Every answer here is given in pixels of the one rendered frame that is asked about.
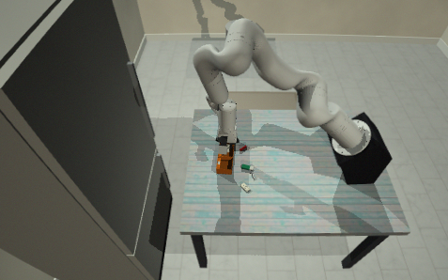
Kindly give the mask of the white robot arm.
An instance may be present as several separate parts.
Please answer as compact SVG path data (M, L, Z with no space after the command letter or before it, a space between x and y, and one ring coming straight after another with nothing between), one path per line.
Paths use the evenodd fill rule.
M332 137L336 152L352 156L366 148L371 138L369 127L360 120L353 122L339 105L332 102L327 105L324 78L315 72L291 67L273 51L260 27L244 18L230 25L221 52L207 44L193 55L194 68L207 92L206 100L219 118L222 132L233 132L237 126L237 105L228 99L222 72L239 76L249 69L251 61L257 74L271 86L280 90L296 89L298 121L305 128L320 126Z

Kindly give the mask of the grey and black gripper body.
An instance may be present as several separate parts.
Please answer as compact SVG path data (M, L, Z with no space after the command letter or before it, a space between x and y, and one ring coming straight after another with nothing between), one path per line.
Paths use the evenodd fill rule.
M220 128L218 128L218 141L221 142L222 136L227 136L227 143L236 143L237 142L237 127L235 126L233 132L222 132Z

